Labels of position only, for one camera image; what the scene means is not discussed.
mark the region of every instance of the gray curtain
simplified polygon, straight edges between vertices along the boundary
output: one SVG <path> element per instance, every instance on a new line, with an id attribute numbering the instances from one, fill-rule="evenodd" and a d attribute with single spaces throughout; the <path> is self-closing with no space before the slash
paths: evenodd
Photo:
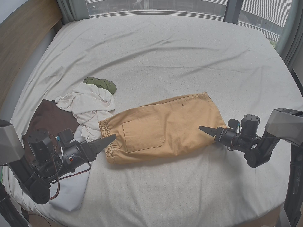
<path id="1" fill-rule="evenodd" d="M 62 23 L 89 18 L 85 0 L 57 0 L 62 12 Z"/>
<path id="2" fill-rule="evenodd" d="M 303 43 L 303 0 L 292 0 L 291 9 L 275 49 L 289 70 Z"/>

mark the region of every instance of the headboard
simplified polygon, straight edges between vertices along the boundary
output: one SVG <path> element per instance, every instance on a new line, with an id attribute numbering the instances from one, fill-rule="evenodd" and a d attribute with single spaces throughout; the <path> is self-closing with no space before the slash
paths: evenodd
<path id="1" fill-rule="evenodd" d="M 0 108 L 21 66 L 61 18 L 57 0 L 28 0 L 0 24 Z"/>

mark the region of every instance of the mattress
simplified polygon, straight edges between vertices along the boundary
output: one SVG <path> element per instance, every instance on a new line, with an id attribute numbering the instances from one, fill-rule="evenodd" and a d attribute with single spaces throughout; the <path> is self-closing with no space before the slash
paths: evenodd
<path id="1" fill-rule="evenodd" d="M 275 108 L 303 110 L 288 69 L 260 31 L 172 15 L 133 15 L 69 23 L 57 33 L 22 91 L 11 122 L 18 135 L 42 99 L 71 92 L 87 76 L 117 86 L 116 114 L 166 98 L 208 92 L 227 123 Z M 93 162 L 80 210 L 38 205 L 8 168 L 6 191 L 23 208 L 66 226 L 234 226 L 284 202 L 290 144 L 250 168 L 242 152 L 214 143 L 193 153 L 126 165 Z"/>

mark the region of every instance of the back pocket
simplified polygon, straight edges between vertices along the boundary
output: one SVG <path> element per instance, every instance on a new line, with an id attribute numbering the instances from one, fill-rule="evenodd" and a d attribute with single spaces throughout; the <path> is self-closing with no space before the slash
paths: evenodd
<path id="1" fill-rule="evenodd" d="M 148 117 L 122 124 L 127 152 L 160 147 L 164 142 L 159 119 Z"/>

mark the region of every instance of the folded shorts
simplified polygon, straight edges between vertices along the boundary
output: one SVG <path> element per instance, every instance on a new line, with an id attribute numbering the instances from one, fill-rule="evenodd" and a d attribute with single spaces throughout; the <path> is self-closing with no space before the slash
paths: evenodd
<path id="1" fill-rule="evenodd" d="M 109 163 L 133 163 L 190 153 L 214 143 L 198 127 L 226 127 L 206 92 L 132 108 L 99 122 L 102 137 L 116 134 L 105 148 Z"/>

